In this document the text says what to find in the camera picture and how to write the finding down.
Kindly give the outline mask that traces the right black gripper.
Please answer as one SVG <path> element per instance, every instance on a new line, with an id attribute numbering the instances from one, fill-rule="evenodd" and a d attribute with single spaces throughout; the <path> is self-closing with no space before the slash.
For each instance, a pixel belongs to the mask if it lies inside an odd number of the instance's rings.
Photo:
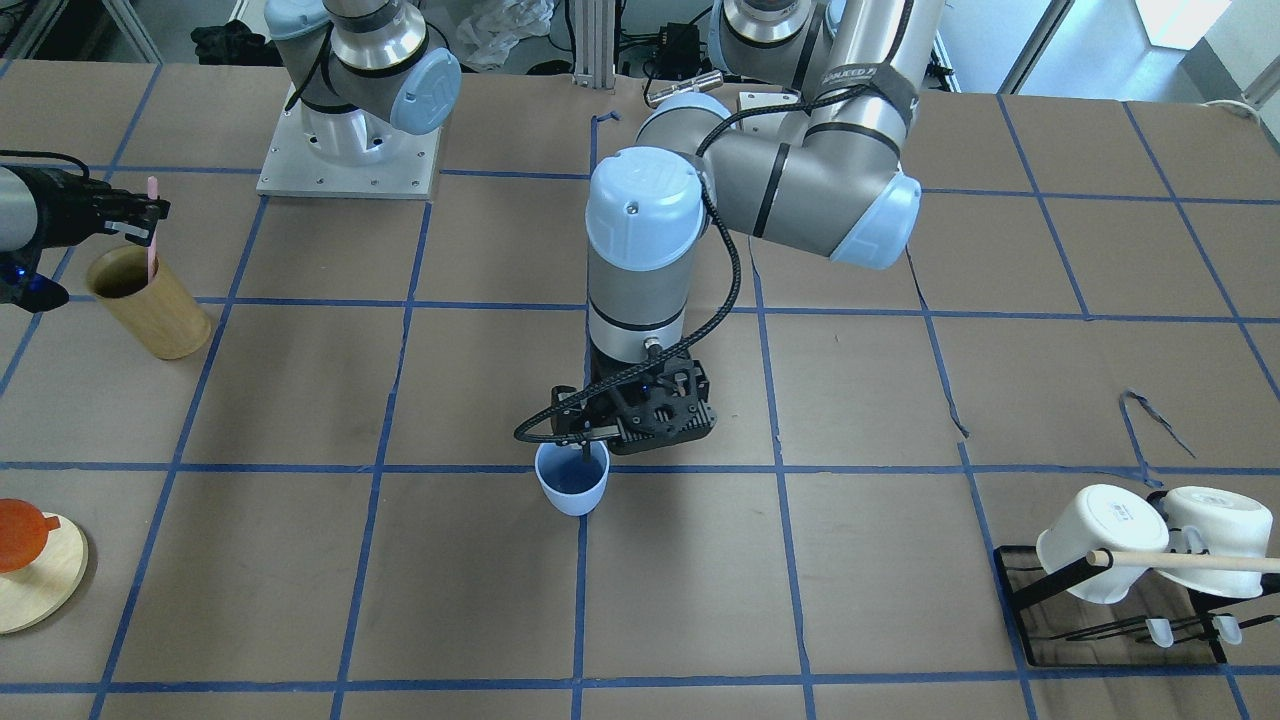
<path id="1" fill-rule="evenodd" d="M 145 195 L 106 195 L 111 191 L 109 183 L 58 169 L 31 170 L 29 191 L 37 214 L 33 241 L 41 249 L 77 246 L 104 229 L 150 247 L 154 228 L 129 223 L 159 223 L 172 206 L 165 199 Z"/>

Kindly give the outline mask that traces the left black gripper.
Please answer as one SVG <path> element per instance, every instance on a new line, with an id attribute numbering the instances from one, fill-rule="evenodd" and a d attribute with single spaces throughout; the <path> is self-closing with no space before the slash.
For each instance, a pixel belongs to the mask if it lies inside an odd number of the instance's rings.
<path id="1" fill-rule="evenodd" d="M 716 427 L 709 393 L 701 364 L 684 350 L 613 389 L 562 407 L 550 419 L 552 434 L 570 436 L 572 442 L 558 439 L 556 445 L 576 454 L 581 462 L 591 461 L 588 432 L 612 432 L 605 445 L 614 455 L 692 442 Z"/>

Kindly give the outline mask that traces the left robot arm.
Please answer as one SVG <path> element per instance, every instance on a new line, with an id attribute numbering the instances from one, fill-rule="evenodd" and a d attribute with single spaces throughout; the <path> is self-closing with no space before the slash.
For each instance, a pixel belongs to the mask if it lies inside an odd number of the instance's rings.
<path id="1" fill-rule="evenodd" d="M 591 379 L 557 387 L 515 429 L 529 443 L 603 441 L 617 455 L 705 437 L 710 383 L 690 348 L 742 281 L 732 232 L 884 269 L 915 225 L 901 165 L 940 1 L 718 1 L 708 51 L 723 70 L 794 91 L 731 111 L 709 94 L 659 101 L 635 143 L 591 174 Z"/>

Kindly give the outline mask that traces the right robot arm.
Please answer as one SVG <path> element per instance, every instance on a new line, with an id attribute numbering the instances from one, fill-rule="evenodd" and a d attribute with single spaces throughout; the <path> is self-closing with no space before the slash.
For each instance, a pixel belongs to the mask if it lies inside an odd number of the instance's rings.
<path id="1" fill-rule="evenodd" d="M 440 129 L 456 105 L 460 61 L 407 1 L 270 1 L 270 40 L 291 76 L 256 190 L 269 197 L 426 199 Z M 163 199 L 87 170 L 3 168 L 3 260 L 91 234 L 148 245 Z"/>

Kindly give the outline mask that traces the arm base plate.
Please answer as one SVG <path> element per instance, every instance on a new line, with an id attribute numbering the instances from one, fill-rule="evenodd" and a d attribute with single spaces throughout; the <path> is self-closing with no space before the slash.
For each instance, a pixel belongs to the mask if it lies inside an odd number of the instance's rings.
<path id="1" fill-rule="evenodd" d="M 443 128 L 411 135 L 362 110 L 298 102 L 279 115 L 256 190 L 264 196 L 429 200 Z"/>
<path id="2" fill-rule="evenodd" d="M 765 92 L 760 90 L 739 92 L 739 110 L 746 111 L 758 108 L 782 106 L 786 111 L 803 102 L 797 94 L 792 92 Z"/>

